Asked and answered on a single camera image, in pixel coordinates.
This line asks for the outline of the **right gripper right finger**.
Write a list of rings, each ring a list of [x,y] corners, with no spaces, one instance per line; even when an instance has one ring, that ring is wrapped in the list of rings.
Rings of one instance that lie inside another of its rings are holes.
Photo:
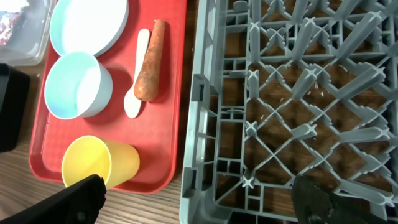
[[[295,178],[292,201],[300,224],[385,224],[354,203],[318,186],[303,176]]]

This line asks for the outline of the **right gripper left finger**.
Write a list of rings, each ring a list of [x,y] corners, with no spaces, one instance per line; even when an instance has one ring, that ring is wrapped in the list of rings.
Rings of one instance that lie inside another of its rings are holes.
[[[1,224],[94,224],[106,201],[106,192],[103,178],[93,174],[1,220]]]

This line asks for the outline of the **yellow plastic cup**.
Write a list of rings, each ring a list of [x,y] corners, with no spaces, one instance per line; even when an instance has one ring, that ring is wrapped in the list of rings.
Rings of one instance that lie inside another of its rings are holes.
[[[82,136],[74,140],[62,160],[62,179],[69,187],[90,175],[104,180],[107,189],[133,178],[140,167],[139,153],[118,141]]]

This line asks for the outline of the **light blue bowl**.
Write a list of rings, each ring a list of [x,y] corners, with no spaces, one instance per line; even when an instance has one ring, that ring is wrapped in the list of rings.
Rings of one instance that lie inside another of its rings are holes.
[[[58,119],[92,117],[104,110],[113,93],[108,70],[86,52],[60,57],[47,75],[44,99]]]

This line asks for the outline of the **red sauce packet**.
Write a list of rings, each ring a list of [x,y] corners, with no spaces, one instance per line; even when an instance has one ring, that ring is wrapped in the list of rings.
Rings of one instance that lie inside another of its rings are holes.
[[[6,45],[11,38],[14,26],[20,16],[20,12],[1,11],[1,45]]]

